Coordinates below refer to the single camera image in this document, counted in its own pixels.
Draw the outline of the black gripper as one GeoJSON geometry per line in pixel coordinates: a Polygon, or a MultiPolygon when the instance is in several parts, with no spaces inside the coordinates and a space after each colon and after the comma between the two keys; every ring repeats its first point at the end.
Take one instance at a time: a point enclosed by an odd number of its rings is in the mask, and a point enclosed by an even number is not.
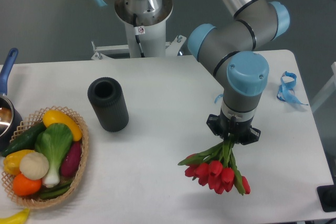
{"type": "Polygon", "coordinates": [[[235,116],[227,118],[224,114],[210,114],[206,124],[214,135],[223,140],[228,140],[229,135],[233,135],[234,143],[248,145],[257,142],[261,135],[261,130],[252,127],[251,122],[252,119],[239,122],[235,116]]]}

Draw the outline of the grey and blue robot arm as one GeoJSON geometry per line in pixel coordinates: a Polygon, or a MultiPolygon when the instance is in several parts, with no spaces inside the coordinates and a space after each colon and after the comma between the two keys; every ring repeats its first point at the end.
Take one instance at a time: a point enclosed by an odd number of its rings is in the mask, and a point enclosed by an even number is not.
{"type": "MultiPolygon", "coordinates": [[[[166,20],[172,0],[96,0],[111,4],[124,23],[132,58],[166,55],[166,20]]],[[[210,115],[207,125],[226,140],[247,145],[259,140],[252,127],[261,94],[266,87],[269,65],[255,48],[274,40],[289,27],[288,10],[279,2],[223,0],[233,22],[219,29],[202,24],[190,34],[190,53],[224,89],[219,115],[210,115]]]]}

